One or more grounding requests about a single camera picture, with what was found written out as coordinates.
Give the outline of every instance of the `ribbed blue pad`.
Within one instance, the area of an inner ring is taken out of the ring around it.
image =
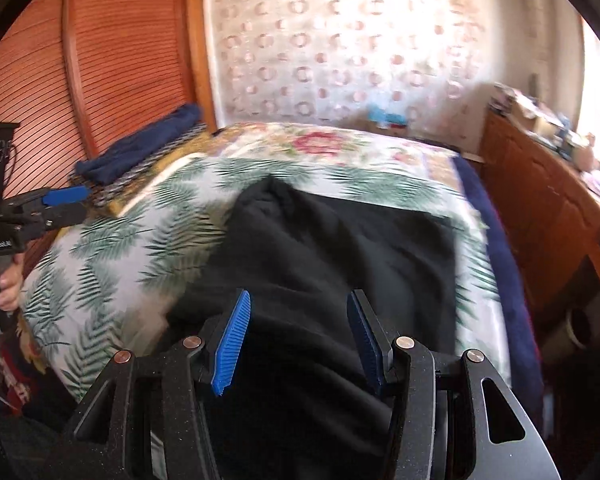
[[[221,396],[224,389],[231,384],[250,317],[251,297],[244,290],[234,306],[234,311],[224,329],[224,334],[222,334],[222,339],[216,351],[216,367],[214,376],[211,379],[211,388],[216,396]]]
[[[365,372],[366,382],[376,395],[380,395],[384,386],[382,353],[353,294],[347,296],[347,319]]]
[[[73,202],[82,202],[89,195],[89,190],[84,186],[65,187],[49,191],[42,197],[42,203],[49,207]]]

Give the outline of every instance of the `black cable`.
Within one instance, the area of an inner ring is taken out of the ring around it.
[[[7,180],[4,183],[5,189],[11,182],[11,177],[13,176],[13,171],[16,169],[16,164],[18,162],[18,147],[15,144],[11,143],[11,148],[9,151],[11,151],[11,150],[13,150],[13,162],[11,163],[11,171],[9,172],[9,176],[7,177]]]

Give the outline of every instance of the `hand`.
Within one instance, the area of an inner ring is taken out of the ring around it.
[[[24,281],[24,254],[14,254],[13,263],[0,276],[0,309],[12,312],[18,308],[18,297]]]

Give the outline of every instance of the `finger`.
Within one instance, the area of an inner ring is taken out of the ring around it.
[[[5,305],[0,305],[0,310],[3,310],[5,312],[13,312],[14,310],[16,310],[19,307],[19,303],[18,300],[16,301],[11,301],[11,303],[7,303]]]
[[[0,288],[4,290],[10,286],[22,284],[22,269],[18,265],[12,265],[0,275]]]
[[[11,288],[7,288],[0,293],[0,309],[4,310],[4,307],[14,301],[18,300],[18,295],[20,293],[20,289],[12,286]]]

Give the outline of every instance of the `green leaf pattern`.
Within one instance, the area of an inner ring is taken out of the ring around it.
[[[81,399],[124,344],[134,306],[169,304],[220,243],[238,194],[268,174],[298,189],[421,210],[456,231],[456,351],[480,348],[509,379],[497,287],[479,216],[462,194],[418,175],[257,158],[196,158],[125,217],[96,218],[60,238],[26,282],[24,312],[52,366]]]

